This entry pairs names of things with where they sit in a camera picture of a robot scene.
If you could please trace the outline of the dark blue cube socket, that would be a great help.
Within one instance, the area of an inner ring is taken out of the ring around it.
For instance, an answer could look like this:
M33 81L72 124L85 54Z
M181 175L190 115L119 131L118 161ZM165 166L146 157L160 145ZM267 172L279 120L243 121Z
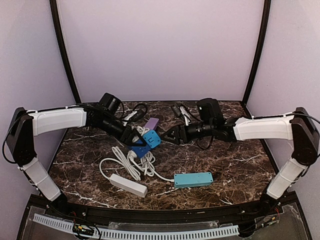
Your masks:
M129 146L130 150L132 150L139 159L143 158L150 150L150 146Z

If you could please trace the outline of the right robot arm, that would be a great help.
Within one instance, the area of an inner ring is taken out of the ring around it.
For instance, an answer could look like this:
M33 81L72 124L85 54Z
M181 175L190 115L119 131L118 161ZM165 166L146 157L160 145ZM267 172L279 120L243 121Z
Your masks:
M293 142L293 152L268 184L265 195L279 199L319 158L320 133L303 107L269 116L224 118L221 112L205 115L189 125L175 125L161 135L163 141L180 145L204 137L224 142L282 139Z

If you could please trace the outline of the light blue plug adapter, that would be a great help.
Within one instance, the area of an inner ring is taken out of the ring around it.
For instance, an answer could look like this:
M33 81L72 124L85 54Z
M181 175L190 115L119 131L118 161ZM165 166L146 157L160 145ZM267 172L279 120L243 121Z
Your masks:
M143 135L143 139L146 141L146 143L151 149L156 148L162 143L161 138L155 130L149 130L147 133Z

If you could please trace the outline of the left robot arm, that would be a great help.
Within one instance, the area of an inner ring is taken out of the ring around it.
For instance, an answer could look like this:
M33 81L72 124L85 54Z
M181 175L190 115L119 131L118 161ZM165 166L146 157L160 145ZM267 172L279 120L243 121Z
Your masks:
M67 200L60 188L38 160L34 138L57 130L81 127L98 128L130 147L147 145L137 129L123 125L123 121L100 104L73 105L46 110L15 110L2 149L9 149L10 164L18 165L26 177L51 203Z

